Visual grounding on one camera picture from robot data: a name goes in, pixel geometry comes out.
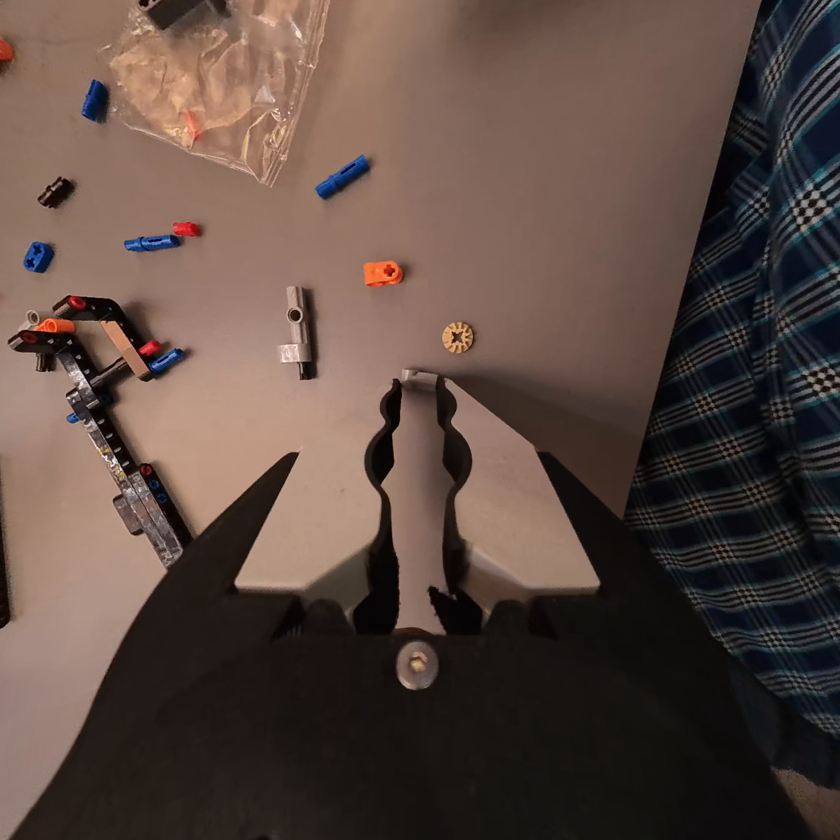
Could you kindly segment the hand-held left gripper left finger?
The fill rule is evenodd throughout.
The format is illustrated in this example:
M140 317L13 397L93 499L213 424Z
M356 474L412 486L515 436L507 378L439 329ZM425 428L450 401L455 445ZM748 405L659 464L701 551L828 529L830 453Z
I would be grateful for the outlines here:
M400 612L392 506L403 389L393 380L374 411L351 414L304 445L235 580L241 592L339 605L361 634L390 634Z

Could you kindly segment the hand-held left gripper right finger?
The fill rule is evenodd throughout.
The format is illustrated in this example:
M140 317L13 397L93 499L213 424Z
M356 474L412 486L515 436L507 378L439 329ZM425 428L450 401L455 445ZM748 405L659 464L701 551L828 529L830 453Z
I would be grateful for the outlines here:
M538 450L449 379L431 379L443 463L445 588L429 600L447 634L477 634L502 602L594 595L601 586Z

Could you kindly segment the grey lego axle connector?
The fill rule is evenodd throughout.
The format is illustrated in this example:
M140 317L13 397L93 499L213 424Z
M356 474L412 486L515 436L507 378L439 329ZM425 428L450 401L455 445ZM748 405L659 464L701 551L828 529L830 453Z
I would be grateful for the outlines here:
M287 288L286 318L290 341L277 347L279 362L297 367L298 378L307 382L314 377L314 342L310 328L310 312L306 290Z

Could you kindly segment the black lego beam assembly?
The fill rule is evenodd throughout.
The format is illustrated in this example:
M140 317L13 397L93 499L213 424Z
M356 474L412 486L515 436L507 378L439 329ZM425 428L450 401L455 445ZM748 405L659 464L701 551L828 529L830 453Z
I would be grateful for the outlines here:
M165 350L145 340L120 305L105 297L67 296L37 324L18 330L7 341L21 354L55 360L68 375L72 388L66 394L67 421L80 425L118 488L112 500L123 525L133 536L144 536L158 560L169 569L179 560L192 534L157 468L139 461L110 413L113 388L132 376L152 382L184 361L181 349ZM95 322L112 342L118 355L97 367L78 332L78 322Z

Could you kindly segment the black lego panel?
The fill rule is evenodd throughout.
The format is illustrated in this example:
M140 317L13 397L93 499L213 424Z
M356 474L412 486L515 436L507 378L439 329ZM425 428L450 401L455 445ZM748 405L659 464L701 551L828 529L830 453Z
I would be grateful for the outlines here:
M6 542L6 508L4 503L4 483L1 483L1 544L0 544L0 573L1 573L1 628L4 629L13 618L11 591L9 583L9 569Z

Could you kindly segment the dark grey lego beam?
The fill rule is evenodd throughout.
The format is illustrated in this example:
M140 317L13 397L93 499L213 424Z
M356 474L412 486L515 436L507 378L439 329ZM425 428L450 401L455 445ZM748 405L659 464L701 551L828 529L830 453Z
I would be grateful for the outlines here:
M137 1L136 6L161 31L178 24L199 7L207 7L221 18L229 18L226 1Z

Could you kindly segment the blue plaid shirt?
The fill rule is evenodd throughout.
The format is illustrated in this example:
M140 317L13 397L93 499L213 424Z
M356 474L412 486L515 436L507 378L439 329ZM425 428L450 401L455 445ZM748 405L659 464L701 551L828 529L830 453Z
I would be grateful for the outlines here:
M839 2L762 2L624 521L838 790Z

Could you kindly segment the clear plastic bag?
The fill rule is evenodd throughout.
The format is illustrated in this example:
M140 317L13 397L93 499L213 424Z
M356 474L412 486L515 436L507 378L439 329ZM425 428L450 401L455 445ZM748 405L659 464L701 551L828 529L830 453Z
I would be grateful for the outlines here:
M330 1L233 1L199 7L161 31L130 2L101 48L110 113L129 129L273 186L319 62ZM189 145L184 111L202 138Z

